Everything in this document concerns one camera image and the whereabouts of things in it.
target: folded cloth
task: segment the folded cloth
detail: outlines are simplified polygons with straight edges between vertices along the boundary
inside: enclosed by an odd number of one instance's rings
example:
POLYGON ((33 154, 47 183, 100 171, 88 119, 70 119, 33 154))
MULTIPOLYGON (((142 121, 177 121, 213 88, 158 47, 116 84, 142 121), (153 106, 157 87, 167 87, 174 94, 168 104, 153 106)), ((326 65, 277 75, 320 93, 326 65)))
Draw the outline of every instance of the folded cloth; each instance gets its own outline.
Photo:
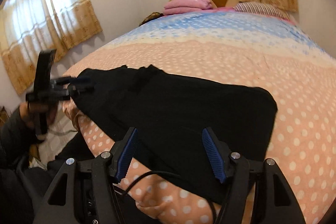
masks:
POLYGON ((200 8, 176 7, 176 8, 164 9, 163 14, 165 16, 168 16, 168 15, 176 15, 176 14, 185 14, 185 13, 190 13, 190 12, 199 12, 199 11, 203 11, 203 10, 200 8))
POLYGON ((164 6, 165 9, 177 7, 190 7, 208 10, 212 9, 212 4, 209 0, 172 0, 164 6))

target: tiled floor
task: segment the tiled floor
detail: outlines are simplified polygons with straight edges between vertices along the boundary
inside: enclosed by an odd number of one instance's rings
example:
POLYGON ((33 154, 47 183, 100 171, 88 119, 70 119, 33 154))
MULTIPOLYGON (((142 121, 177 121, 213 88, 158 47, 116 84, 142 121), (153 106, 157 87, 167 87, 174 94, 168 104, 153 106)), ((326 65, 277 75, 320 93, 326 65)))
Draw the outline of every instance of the tiled floor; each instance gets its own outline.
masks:
POLYGON ((52 131, 48 132, 46 140, 39 146, 40 159, 44 167, 49 161, 54 160, 55 156, 59 154, 65 145, 77 134, 77 131, 65 134, 68 130, 76 129, 73 127, 71 120, 64 115, 62 110, 58 112, 56 122, 50 129, 52 131))

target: person's arm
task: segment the person's arm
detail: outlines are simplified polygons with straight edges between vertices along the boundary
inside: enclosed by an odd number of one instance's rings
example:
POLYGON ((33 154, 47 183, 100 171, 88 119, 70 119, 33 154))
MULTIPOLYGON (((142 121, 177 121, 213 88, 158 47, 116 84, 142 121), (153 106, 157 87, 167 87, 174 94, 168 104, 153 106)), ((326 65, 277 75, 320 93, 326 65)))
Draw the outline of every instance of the person's arm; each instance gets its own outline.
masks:
MULTIPOLYGON (((37 143, 34 113, 48 112, 49 107, 41 104, 22 103, 6 121, 0 132, 0 168, 13 168, 17 160, 29 151, 31 144, 37 143)), ((55 119, 57 108, 51 108, 48 124, 55 119)))

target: bedspread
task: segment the bedspread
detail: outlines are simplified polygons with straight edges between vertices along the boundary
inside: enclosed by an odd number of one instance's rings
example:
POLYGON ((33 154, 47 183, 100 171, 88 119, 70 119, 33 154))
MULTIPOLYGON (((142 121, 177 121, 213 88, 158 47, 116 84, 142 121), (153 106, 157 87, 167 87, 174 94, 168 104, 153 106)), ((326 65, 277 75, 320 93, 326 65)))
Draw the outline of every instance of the bedspread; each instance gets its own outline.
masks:
MULTIPOLYGON (((233 12, 188 13, 159 18, 121 36, 72 66, 132 68, 150 64, 167 73, 223 84, 259 86, 278 105, 267 157, 275 159, 298 199, 307 224, 316 224, 336 197, 336 61, 290 23, 233 12)), ((64 112, 94 155, 114 141, 70 102, 64 112)), ((132 160, 120 187, 148 169, 132 160)), ((159 176, 141 180, 130 192, 137 207, 163 223, 211 223, 204 199, 159 176)), ((249 223, 253 192, 243 223, 249 223)))

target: wire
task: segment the wire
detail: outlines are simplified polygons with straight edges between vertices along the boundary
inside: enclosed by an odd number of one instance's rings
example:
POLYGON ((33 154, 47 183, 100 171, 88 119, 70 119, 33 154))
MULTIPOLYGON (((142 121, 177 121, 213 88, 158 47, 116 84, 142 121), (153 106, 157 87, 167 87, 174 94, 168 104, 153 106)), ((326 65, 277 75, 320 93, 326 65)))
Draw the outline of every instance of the wire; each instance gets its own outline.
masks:
MULTIPOLYGON (((165 171, 149 171, 149 172, 146 172, 144 174, 142 174, 140 177, 138 177, 137 179, 135 179, 131 184, 130 186, 127 187, 127 189, 121 194, 121 197, 123 198, 125 195, 128 194, 128 192, 140 181, 142 180, 143 178, 145 177, 148 177, 150 175, 166 175, 168 177, 173 177, 173 178, 177 178, 177 179, 180 179, 180 180, 183 180, 183 181, 187 181, 185 180, 184 178, 182 178, 180 175, 177 175, 177 174, 174 174, 174 173, 171 173, 171 172, 165 172, 165 171)), ((216 221, 216 218, 217 218, 217 214, 216 214, 216 209, 213 205, 213 203, 209 200, 209 199, 205 199, 207 201, 207 203, 209 204, 209 207, 211 209, 211 213, 212 213, 212 223, 215 223, 216 221)))

